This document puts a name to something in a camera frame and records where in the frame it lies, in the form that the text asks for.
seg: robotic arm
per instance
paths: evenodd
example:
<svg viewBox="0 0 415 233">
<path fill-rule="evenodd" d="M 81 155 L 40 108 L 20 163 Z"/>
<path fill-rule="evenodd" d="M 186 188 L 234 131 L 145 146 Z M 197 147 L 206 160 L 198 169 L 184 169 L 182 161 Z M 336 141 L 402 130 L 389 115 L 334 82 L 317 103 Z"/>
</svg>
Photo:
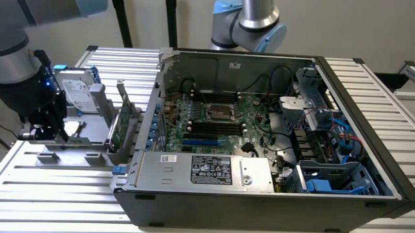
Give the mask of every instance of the robotic arm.
<svg viewBox="0 0 415 233">
<path fill-rule="evenodd" d="M 273 0 L 217 0 L 209 49 L 274 52 L 286 34 Z"/>
<path fill-rule="evenodd" d="M 20 140 L 64 141 L 65 92 L 42 50 L 30 50 L 24 28 L 106 10 L 101 0 L 2 0 L 0 4 L 0 99 L 25 124 Z"/>
</svg>

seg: green circuit board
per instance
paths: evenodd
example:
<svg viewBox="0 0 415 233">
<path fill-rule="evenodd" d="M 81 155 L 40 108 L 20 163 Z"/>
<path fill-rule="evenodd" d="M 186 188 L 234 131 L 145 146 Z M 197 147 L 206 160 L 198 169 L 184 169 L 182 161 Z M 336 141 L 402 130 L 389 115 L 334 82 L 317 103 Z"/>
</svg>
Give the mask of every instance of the green circuit board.
<svg viewBox="0 0 415 233">
<path fill-rule="evenodd" d="M 230 104 L 233 108 L 233 120 L 216 116 L 216 119 L 209 119 L 206 115 L 208 105 L 212 103 L 193 102 L 186 95 L 172 93 L 166 99 L 173 103 L 169 118 L 166 119 L 166 152 L 182 152 L 181 141 L 184 133 L 189 133 L 186 130 L 188 120 L 192 119 L 194 122 L 220 122 L 220 123 L 244 123 L 246 132 L 242 135 L 217 135 L 218 146 L 192 146 L 193 153 L 212 153 L 212 154 L 233 154 L 237 149 L 246 143 L 250 142 L 254 147 L 258 147 L 258 141 L 261 136 L 268 137 L 266 133 L 262 133 L 254 124 L 254 114 L 258 106 L 253 105 L 260 102 L 260 97 L 250 95 L 241 96 L 241 99 Z M 261 108 L 258 115 L 265 115 L 265 109 Z M 260 123 L 260 127 L 264 130 L 270 130 L 269 124 L 264 124 L 264 120 Z"/>
</svg>

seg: motherboard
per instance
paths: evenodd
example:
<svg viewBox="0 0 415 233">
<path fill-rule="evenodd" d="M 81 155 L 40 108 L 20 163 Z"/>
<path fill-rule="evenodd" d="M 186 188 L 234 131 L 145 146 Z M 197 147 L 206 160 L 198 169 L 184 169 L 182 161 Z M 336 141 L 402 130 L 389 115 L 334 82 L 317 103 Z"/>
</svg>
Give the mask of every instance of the motherboard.
<svg viewBox="0 0 415 233">
<path fill-rule="evenodd" d="M 269 135 L 269 115 L 260 105 L 260 96 L 197 93 L 169 93 L 164 103 L 168 152 L 233 154 L 249 156 L 241 146 L 250 143 L 260 157 L 260 149 Z"/>
</svg>

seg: white wall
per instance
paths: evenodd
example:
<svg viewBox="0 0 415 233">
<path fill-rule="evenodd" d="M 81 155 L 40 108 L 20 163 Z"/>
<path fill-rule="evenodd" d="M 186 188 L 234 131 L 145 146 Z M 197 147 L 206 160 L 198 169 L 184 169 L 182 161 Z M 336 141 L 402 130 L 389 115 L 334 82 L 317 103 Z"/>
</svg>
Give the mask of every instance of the white wall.
<svg viewBox="0 0 415 233">
<path fill-rule="evenodd" d="M 88 45 L 122 47 L 110 0 L 104 13 L 89 18 L 28 28 L 25 32 L 30 47 L 45 50 L 54 64 L 74 65 Z"/>
<path fill-rule="evenodd" d="M 133 44 L 168 46 L 164 0 L 125 0 Z M 213 0 L 177 0 L 178 46 L 205 49 Z M 413 0 L 276 0 L 288 34 L 278 53 L 362 58 L 393 72 L 415 60 Z"/>
</svg>

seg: power supply label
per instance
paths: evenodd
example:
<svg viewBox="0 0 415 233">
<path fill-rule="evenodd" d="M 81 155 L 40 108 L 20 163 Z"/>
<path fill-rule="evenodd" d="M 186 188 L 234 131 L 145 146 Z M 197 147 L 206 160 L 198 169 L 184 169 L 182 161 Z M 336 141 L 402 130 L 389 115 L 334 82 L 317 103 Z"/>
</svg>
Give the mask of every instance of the power supply label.
<svg viewBox="0 0 415 233">
<path fill-rule="evenodd" d="M 189 181 L 197 184 L 232 185 L 229 157 L 192 156 Z"/>
</svg>

